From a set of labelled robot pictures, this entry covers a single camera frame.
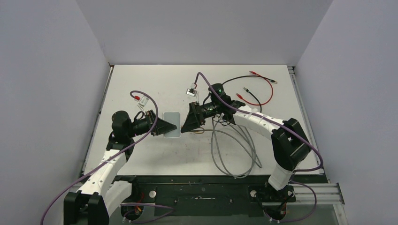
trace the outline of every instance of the purple cable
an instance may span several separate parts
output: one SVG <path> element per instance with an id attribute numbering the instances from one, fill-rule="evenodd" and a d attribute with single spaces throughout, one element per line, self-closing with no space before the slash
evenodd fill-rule
<path id="1" fill-rule="evenodd" d="M 139 94 L 145 95 L 145 96 L 147 96 L 147 97 L 153 102 L 153 105 L 155 106 L 155 110 L 156 110 L 155 120 L 153 121 L 153 124 L 152 124 L 151 128 L 149 129 L 149 131 L 148 131 L 143 137 L 141 137 L 140 139 L 138 139 L 138 140 L 137 140 L 136 142 L 134 142 L 133 144 L 127 146 L 126 148 L 120 150 L 120 152 L 114 154 L 112 157 L 110 157 L 110 158 L 108 159 L 109 161 L 112 160 L 112 159 L 114 159 L 114 158 L 116 158 L 116 157 L 118 157 L 120 154 L 123 154 L 127 149 L 133 147 L 134 145 L 136 145 L 137 143 L 139 143 L 140 141 L 142 141 L 144 138 L 146 138 L 146 136 L 148 136 L 148 135 L 152 132 L 152 130 L 155 128 L 156 122 L 158 121 L 159 111 L 158 111 L 158 106 L 157 106 L 157 104 L 155 103 L 155 100 L 154 100 L 153 98 L 151 98 L 149 95 L 143 93 L 142 91 L 132 90 L 132 91 L 130 92 L 130 96 L 133 97 L 133 95 L 132 95 L 133 93 L 139 93 Z M 94 172 L 96 172 L 98 169 L 100 169 L 101 167 L 103 167 L 106 163 L 107 163 L 107 162 L 101 163 L 99 166 L 95 167 L 93 170 L 91 170 L 90 172 L 88 172 L 86 175 L 84 175 L 84 176 L 82 176 L 81 178 L 77 179 L 77 180 L 76 180 L 75 182 L 73 182 L 71 185 L 69 185 L 69 186 L 67 186 L 65 189 L 63 189 L 63 190 L 50 202 L 50 204 L 47 206 L 46 210 L 44 211 L 43 215 L 41 216 L 40 225 L 43 225 L 43 223 L 44 223 L 44 218 L 46 217 L 46 214 L 47 214 L 48 211 L 50 210 L 51 206 L 55 203 L 55 201 L 57 201 L 57 200 L 61 197 L 61 195 L 63 195 L 65 192 L 67 192 L 71 187 L 73 187 L 73 185 L 75 185 L 75 184 L 81 182 L 82 180 L 84 180 L 85 178 L 87 178 L 88 176 L 90 176 L 91 174 L 93 174 Z"/>
<path id="2" fill-rule="evenodd" d="M 155 221 L 155 220 L 161 219 L 161 218 L 163 218 L 163 217 L 165 217 L 165 216 L 167 216 L 167 215 L 169 215 L 169 214 L 171 214 L 171 213 L 174 212 L 174 208 L 169 207 L 169 206 L 165 206 L 165 205 L 155 205 L 155 204 L 147 204 L 147 203 L 123 203 L 123 204 L 120 204 L 120 205 L 121 205 L 121 206 L 150 206 L 150 207 L 155 207 L 155 208 L 162 208 L 162 209 L 169 209 L 169 210 L 171 210 L 170 212 L 167 212 L 167 213 L 165 213 L 165 214 L 163 214 L 163 215 L 161 215 L 161 216 L 159 216 L 159 217 L 157 217 L 157 218 L 154 218 L 154 219 L 149 219 L 149 220 L 145 220 L 145 221 L 132 221 L 132 223 L 134 223 L 134 224 L 146 224 L 146 223 L 150 223 L 150 222 L 153 222 L 153 221 Z M 126 218 L 126 216 L 127 216 L 128 214 L 132 213 L 132 212 L 134 212 L 134 210 L 130 210 L 130 211 L 126 212 L 126 213 L 123 215 L 123 217 Z"/>
<path id="3" fill-rule="evenodd" d="M 312 191 L 313 195 L 314 195 L 314 207 L 312 208 L 312 210 L 307 215 L 303 216 L 302 218 L 282 220 L 282 221 L 280 220 L 279 221 L 280 223 L 292 223 L 292 222 L 301 221 L 303 219 L 307 219 L 310 215 L 312 215 L 315 212 L 315 209 L 316 209 L 316 194 L 315 194 L 315 191 L 310 186 L 308 186 L 306 184 L 303 184 L 303 183 L 298 183 L 298 182 L 295 182 L 295 181 L 290 181 L 290 183 L 299 184 L 299 185 L 302 185 L 302 186 L 310 189 Z"/>
<path id="4" fill-rule="evenodd" d="M 237 109 L 237 108 L 235 108 L 235 107 L 232 107 L 232 106 L 230 106 L 228 103 L 226 103 L 224 100 L 222 100 L 221 97 L 218 96 L 218 94 L 217 94 L 217 92 L 214 90 L 214 88 L 211 86 L 210 82 L 209 82 L 209 81 L 206 79 L 206 77 L 203 75 L 203 73 L 198 72 L 198 74 L 196 74 L 196 79 L 195 79 L 195 82 L 194 82 L 195 85 L 196 85 L 196 82 L 198 81 L 199 75 L 202 76 L 203 80 L 205 80 L 205 82 L 206 82 L 207 85 L 209 86 L 210 90 L 214 93 L 214 95 L 218 98 L 218 100 L 219 100 L 220 102 L 222 102 L 225 106 L 227 106 L 228 108 L 230 108 L 230 109 L 232 109 L 232 110 L 235 110 L 235 111 L 238 111 L 238 112 L 241 112 L 241 113 L 245 113 L 245 114 L 249 114 L 249 112 L 246 112 L 246 111 L 244 111 L 244 110 L 240 110 L 240 109 Z M 305 143 L 306 145 L 308 145 L 308 146 L 315 152 L 315 154 L 318 156 L 319 161 L 320 161 L 319 166 L 317 166 L 317 167 L 315 167 L 315 168 L 312 168 L 312 169 L 298 169 L 298 170 L 294 170 L 294 171 L 293 171 L 294 173 L 296 173 L 296 172 L 310 172 L 310 171 L 315 171 L 315 170 L 319 170 L 319 169 L 322 168 L 322 166 L 323 166 L 323 159 L 322 159 L 322 157 L 321 157 L 319 151 L 318 151 L 313 145 L 311 145 L 308 141 L 306 141 L 304 138 L 302 138 L 302 137 L 301 137 L 300 135 L 298 135 L 296 132 L 292 131 L 291 129 L 289 129 L 288 127 L 284 126 L 283 124 L 280 124 L 280 123 L 275 122 L 275 121 L 272 121 L 272 120 L 270 120 L 270 119 L 268 119 L 268 118 L 262 117 L 262 116 L 260 116 L 260 115 L 258 115 L 258 114 L 256 114 L 256 113 L 253 113 L 252 115 L 253 115 L 253 116 L 257 116 L 258 118 L 261 118 L 261 119 L 263 119 L 263 120 L 265 120 L 265 121 L 267 121 L 267 122 L 273 123 L 273 124 L 275 124 L 275 125 L 277 125 L 277 126 L 283 128 L 284 130 L 288 131 L 288 132 L 291 133 L 293 136 L 295 136 L 296 138 L 298 138 L 300 141 L 302 141 L 303 143 Z"/>

